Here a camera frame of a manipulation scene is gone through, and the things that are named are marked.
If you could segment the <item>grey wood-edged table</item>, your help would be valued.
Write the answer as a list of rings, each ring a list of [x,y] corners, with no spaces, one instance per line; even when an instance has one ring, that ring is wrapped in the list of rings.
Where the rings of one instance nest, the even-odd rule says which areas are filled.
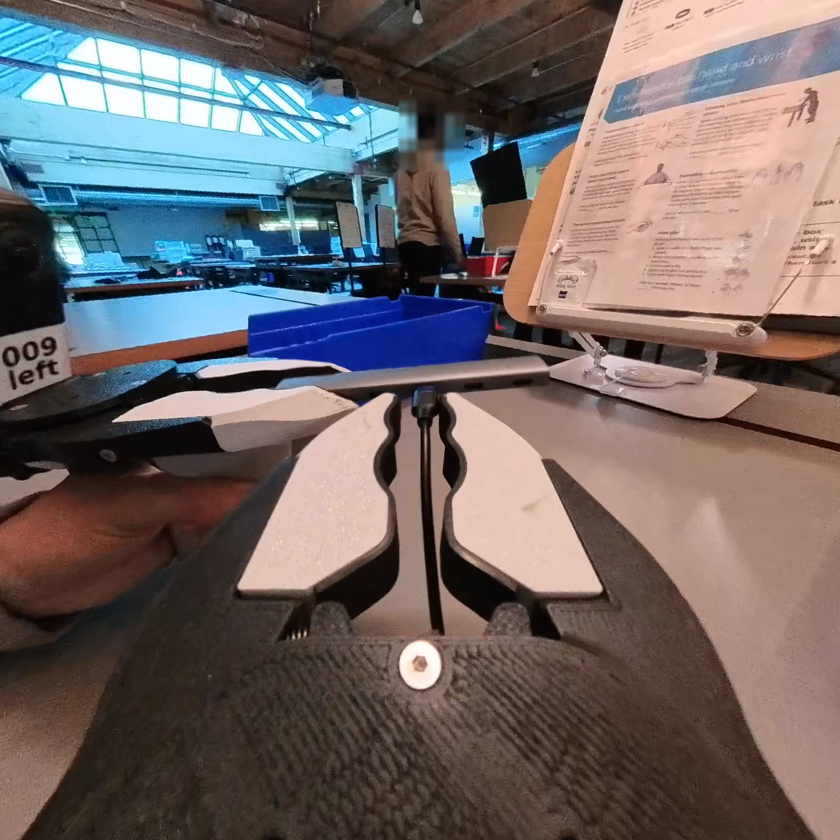
[[[474,287],[481,289],[504,288],[509,275],[481,276],[465,272],[449,272],[437,276],[424,276],[421,283],[433,286]]]
[[[149,361],[194,361],[247,352],[252,316],[348,306],[373,299],[265,287],[195,290],[65,306],[74,375]]]

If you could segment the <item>person's left hand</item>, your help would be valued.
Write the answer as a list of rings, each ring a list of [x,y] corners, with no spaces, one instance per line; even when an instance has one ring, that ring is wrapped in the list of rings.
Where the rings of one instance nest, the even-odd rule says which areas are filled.
[[[2,521],[1,601],[31,620],[103,606],[172,562],[247,498],[246,479],[157,469],[70,476]]]

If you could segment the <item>grey desk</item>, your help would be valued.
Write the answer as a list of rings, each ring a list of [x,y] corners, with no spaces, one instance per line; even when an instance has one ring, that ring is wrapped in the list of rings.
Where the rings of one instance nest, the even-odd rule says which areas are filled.
[[[467,395],[556,461],[645,546],[699,617],[764,757],[818,838],[839,829],[838,397],[771,385],[702,423],[562,384]],[[400,575],[360,633],[427,630],[418,433],[396,448]],[[20,838],[72,762],[163,582],[90,614],[52,647],[2,657],[2,838]]]

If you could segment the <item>wooden document stand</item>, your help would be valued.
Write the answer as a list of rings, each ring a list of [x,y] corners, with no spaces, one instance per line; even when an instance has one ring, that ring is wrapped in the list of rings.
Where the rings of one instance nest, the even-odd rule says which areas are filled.
[[[719,355],[834,315],[838,2],[624,2],[526,302],[584,348],[542,378],[695,419]]]

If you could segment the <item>black computer monitor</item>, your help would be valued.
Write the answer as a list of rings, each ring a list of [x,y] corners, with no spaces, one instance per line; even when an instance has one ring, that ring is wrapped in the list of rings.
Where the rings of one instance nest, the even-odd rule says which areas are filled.
[[[526,200],[526,179],[519,145],[507,143],[469,162],[483,208]]]

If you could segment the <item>blue plastic bin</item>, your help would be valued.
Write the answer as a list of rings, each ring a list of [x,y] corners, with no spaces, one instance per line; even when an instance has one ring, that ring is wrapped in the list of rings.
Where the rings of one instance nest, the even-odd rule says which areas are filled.
[[[355,299],[248,318],[248,356],[375,371],[479,361],[494,306],[400,296]]]

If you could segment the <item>brown cardboard box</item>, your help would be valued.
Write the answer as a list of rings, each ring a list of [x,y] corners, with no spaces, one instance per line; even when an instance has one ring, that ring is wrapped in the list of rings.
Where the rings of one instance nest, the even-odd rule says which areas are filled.
[[[532,201],[517,201],[485,206],[482,210],[484,249],[486,252],[516,248],[528,220]]]

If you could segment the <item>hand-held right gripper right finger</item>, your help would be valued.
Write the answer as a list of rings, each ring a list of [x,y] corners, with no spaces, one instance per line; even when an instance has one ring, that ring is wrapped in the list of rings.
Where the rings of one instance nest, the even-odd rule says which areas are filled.
[[[443,398],[442,415],[456,456],[448,499],[455,547],[514,592],[600,596],[602,582],[538,451],[462,395]]]

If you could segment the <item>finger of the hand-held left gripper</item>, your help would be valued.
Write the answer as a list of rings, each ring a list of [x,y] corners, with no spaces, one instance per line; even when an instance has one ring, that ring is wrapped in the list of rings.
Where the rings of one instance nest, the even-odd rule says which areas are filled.
[[[340,365],[327,362],[265,358],[204,360],[177,365],[177,374],[186,390],[213,393],[272,390],[285,380],[348,372]]]
[[[206,419],[219,448],[236,453],[316,436],[357,408],[351,400],[310,385],[238,393],[189,391],[136,406],[113,422],[126,427],[138,422]]]

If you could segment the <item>black cable black plug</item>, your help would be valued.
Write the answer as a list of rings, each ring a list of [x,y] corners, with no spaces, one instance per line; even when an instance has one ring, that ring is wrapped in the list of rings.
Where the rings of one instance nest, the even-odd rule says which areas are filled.
[[[438,394],[431,385],[416,388],[413,394],[412,414],[419,432],[419,498],[427,605],[433,632],[443,636],[445,620],[438,579],[431,452],[432,428],[438,409]]]

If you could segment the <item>grey USB hub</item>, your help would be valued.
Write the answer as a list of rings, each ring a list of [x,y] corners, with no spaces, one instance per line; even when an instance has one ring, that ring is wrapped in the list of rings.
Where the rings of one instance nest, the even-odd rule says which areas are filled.
[[[538,355],[530,354],[296,377],[282,381],[276,390],[289,394],[296,388],[315,387],[355,403],[365,403],[386,393],[407,398],[424,387],[433,389],[437,394],[445,394],[517,389],[549,383],[550,367]]]

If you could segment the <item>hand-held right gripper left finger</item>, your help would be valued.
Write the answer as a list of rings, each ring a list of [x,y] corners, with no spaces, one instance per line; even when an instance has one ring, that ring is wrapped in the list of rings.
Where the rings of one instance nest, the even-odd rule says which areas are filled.
[[[400,409],[396,395],[378,395],[302,450],[238,581],[240,595],[319,595],[391,543],[396,519],[380,462]]]

